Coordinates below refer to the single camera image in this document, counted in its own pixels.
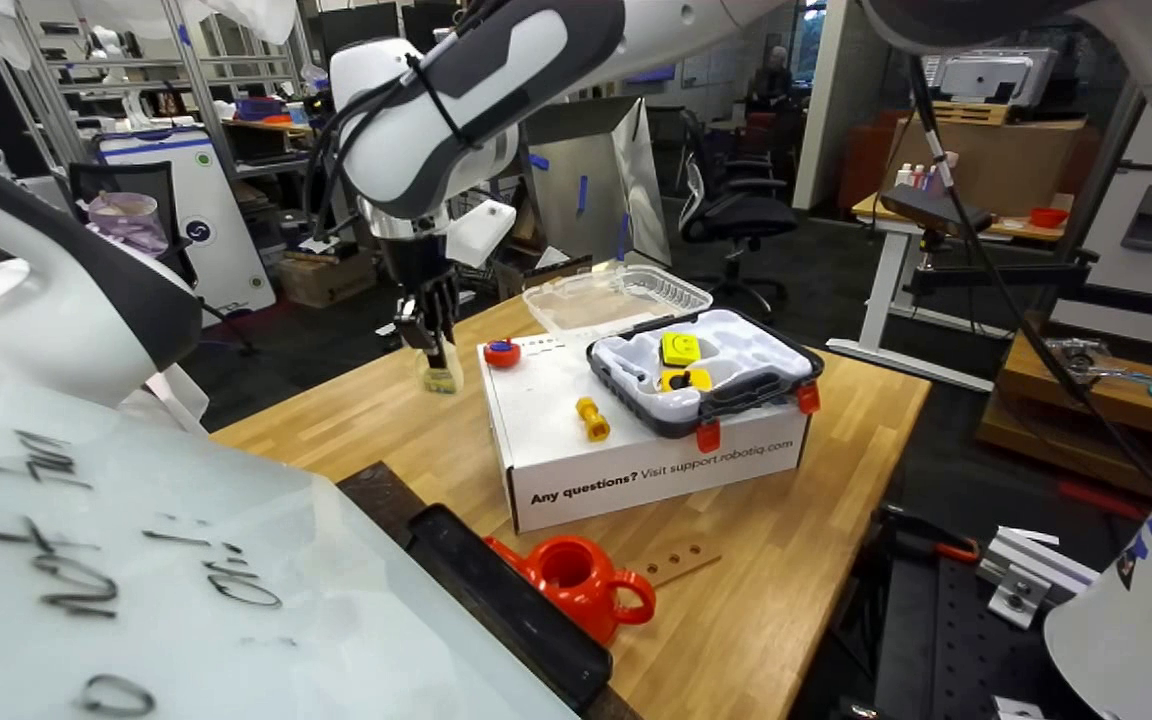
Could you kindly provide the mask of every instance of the yellow object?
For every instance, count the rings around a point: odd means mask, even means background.
[[[687,330],[666,330],[662,336],[662,362],[666,366],[687,366],[702,359],[702,338]]]
[[[607,441],[611,434],[611,423],[607,423],[607,415],[599,410],[599,403],[594,395],[575,399],[575,415],[581,415],[590,441]]]
[[[706,362],[696,362],[696,366],[662,366],[657,386],[662,390],[680,390],[680,386],[714,390],[714,375],[709,375]]]

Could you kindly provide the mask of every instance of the cardboard box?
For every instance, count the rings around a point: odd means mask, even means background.
[[[590,330],[522,336],[526,359],[503,370],[478,352],[517,530],[762,478],[802,463],[810,415],[795,403],[741,410],[719,423],[719,447],[702,451],[691,434],[666,441],[639,423],[594,375],[590,338]],[[594,395],[607,415],[607,441],[594,442],[583,434],[581,395]]]
[[[360,295],[374,282],[378,282],[374,253],[355,253],[343,260],[292,253],[283,260],[283,295],[304,307],[334,307],[350,295]]]
[[[1054,202],[1058,190],[1081,190],[1068,185],[1068,165],[1086,155],[1081,143],[1095,137],[1086,125],[943,125],[943,146],[959,150],[958,185],[970,202],[994,215],[1028,215]],[[886,187],[891,187],[899,165],[930,165],[930,140],[921,125],[896,125],[891,165]]]

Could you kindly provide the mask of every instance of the white box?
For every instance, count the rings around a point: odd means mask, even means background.
[[[607,517],[669,497],[725,488],[802,463],[810,415],[795,403],[754,408],[719,420],[719,447],[702,451],[696,434],[666,441],[635,420],[590,366],[590,330],[522,336],[517,366],[489,366],[503,498],[517,530],[537,530],[583,517]],[[594,395],[611,423],[607,441],[590,441],[575,399]]]

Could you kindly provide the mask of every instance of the whiteboard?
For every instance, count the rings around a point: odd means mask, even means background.
[[[572,716],[327,478],[0,375],[0,716]]]

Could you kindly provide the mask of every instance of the black chair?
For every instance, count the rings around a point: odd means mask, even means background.
[[[169,253],[159,253],[156,260],[165,267],[174,267],[187,286],[198,286],[198,267],[185,253],[185,236],[180,236],[180,225],[176,225],[176,185],[174,185],[174,165],[159,160],[159,165],[69,165],[69,194],[78,202],[78,215],[89,221],[84,202],[91,202],[101,190],[139,190],[139,194],[153,194],[156,200],[156,215],[159,215],[159,229],[169,232]],[[220,326],[228,326],[245,355],[253,355],[253,338],[228,323],[228,317],[220,307],[212,307],[204,295],[201,295],[201,307],[208,317],[220,320]]]
[[[771,320],[790,286],[771,275],[744,275],[744,254],[762,253],[764,239],[792,232],[795,210],[786,202],[786,178],[741,176],[734,166],[736,165],[716,160],[706,130],[696,130],[696,143],[684,155],[687,200],[678,232],[684,244],[734,244],[725,275],[696,282],[709,282],[719,303],[749,300],[762,312],[756,320]]]

